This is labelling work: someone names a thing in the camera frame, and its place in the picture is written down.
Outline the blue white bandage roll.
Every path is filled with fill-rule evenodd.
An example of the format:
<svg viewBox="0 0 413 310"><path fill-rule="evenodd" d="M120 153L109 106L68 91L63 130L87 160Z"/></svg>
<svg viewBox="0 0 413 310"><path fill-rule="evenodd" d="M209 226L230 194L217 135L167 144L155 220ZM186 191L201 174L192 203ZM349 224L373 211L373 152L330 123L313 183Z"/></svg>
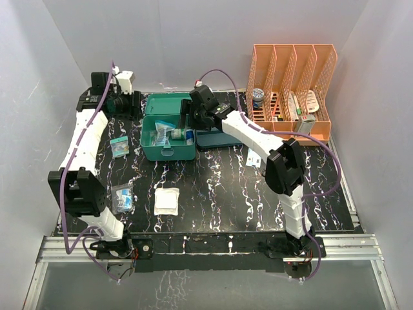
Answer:
<svg viewBox="0 0 413 310"><path fill-rule="evenodd" d="M187 145L191 145L194 143L194 131L192 129L186 130L185 136Z"/></svg>

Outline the white plastic medicine bottle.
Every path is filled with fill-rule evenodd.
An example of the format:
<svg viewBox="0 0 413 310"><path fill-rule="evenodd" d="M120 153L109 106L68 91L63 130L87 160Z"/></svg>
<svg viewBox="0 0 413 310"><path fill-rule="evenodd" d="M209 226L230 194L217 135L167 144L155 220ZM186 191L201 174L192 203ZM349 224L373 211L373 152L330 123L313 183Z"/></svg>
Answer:
<svg viewBox="0 0 413 310"><path fill-rule="evenodd" d="M185 140L186 130L185 129L174 129L171 131L170 136L173 140Z"/></svg>

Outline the green medicine kit box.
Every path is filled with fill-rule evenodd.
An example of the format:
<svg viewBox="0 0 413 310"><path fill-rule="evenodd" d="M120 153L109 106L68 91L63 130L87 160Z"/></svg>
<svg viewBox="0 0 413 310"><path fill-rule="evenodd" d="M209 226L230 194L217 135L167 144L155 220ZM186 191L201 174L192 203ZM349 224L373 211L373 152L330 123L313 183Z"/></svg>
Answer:
<svg viewBox="0 0 413 310"><path fill-rule="evenodd" d="M140 145L149 161L189 161L196 156L195 131L180 124L187 93L151 94L147 98Z"/></svg>

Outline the blue mask package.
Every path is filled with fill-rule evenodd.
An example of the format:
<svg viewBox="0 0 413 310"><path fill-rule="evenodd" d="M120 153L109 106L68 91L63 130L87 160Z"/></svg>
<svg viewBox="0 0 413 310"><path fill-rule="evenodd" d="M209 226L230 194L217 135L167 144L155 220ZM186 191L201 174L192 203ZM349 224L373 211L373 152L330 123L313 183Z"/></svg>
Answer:
<svg viewBox="0 0 413 310"><path fill-rule="evenodd" d="M168 147L168 134L171 133L176 126L161 120L155 121L154 125L156 128L156 135L152 138L152 146Z"/></svg>

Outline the white grey device box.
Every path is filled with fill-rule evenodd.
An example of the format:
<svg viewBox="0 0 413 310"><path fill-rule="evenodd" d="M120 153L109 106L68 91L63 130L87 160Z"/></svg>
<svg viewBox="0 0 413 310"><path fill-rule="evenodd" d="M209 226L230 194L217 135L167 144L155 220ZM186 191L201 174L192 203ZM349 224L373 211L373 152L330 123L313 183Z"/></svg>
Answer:
<svg viewBox="0 0 413 310"><path fill-rule="evenodd" d="M316 123L316 117L312 114L300 115L294 132L309 135Z"/></svg>

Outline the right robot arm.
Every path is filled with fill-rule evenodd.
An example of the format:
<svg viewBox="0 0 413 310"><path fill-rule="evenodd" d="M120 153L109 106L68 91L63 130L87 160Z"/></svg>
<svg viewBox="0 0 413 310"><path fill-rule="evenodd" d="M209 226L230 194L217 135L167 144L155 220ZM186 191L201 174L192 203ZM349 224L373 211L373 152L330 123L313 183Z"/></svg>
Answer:
<svg viewBox="0 0 413 310"><path fill-rule="evenodd" d="M303 194L305 163L296 139L283 140L250 121L240 108L220 103L206 85L194 88L181 100L179 125L194 130L216 128L253 150L265 161L264 179L277 194L285 215L287 246L291 254L303 256L310 250L321 258L321 246L307 215Z"/></svg>

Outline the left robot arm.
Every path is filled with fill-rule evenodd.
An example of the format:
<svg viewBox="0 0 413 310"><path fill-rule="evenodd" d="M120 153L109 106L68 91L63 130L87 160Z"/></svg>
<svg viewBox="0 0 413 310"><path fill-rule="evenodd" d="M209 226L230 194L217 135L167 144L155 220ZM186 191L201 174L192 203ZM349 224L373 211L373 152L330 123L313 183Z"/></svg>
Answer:
<svg viewBox="0 0 413 310"><path fill-rule="evenodd" d="M48 174L48 184L60 208L63 234L68 234L66 216L80 219L86 223L86 234L97 234L91 249L118 258L129 257L134 247L127 228L116 218L132 209L132 186L114 187L112 206L108 206L106 189L96 176L95 165L109 119L135 120L139 116L141 94L133 89L133 80L133 72L118 67L91 74L91 86L77 103L76 125L67 154L59 169Z"/></svg>

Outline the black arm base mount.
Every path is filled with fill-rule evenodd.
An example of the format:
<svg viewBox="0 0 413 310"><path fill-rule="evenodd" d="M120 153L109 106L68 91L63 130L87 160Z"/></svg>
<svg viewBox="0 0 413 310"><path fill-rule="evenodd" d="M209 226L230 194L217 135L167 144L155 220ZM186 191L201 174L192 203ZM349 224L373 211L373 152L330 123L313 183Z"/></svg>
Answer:
<svg viewBox="0 0 413 310"><path fill-rule="evenodd" d="M326 257L324 242L321 258ZM155 271L266 270L282 273L286 259L308 265L319 257L316 247L293 255L285 232L159 232L125 231L117 241L100 241L90 248L99 259L127 259L137 273Z"/></svg>

